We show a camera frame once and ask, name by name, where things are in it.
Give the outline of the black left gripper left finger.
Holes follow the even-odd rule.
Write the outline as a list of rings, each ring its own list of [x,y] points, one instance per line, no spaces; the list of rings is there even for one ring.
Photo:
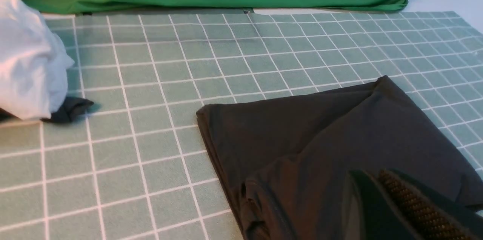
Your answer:
[[[366,171],[349,171],[341,205],[344,240],[422,240],[381,185]]]

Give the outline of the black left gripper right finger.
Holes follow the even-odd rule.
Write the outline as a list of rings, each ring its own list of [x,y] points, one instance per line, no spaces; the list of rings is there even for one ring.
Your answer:
[[[379,181],[404,219],[424,240],[481,240],[482,217],[410,176],[379,172]]]

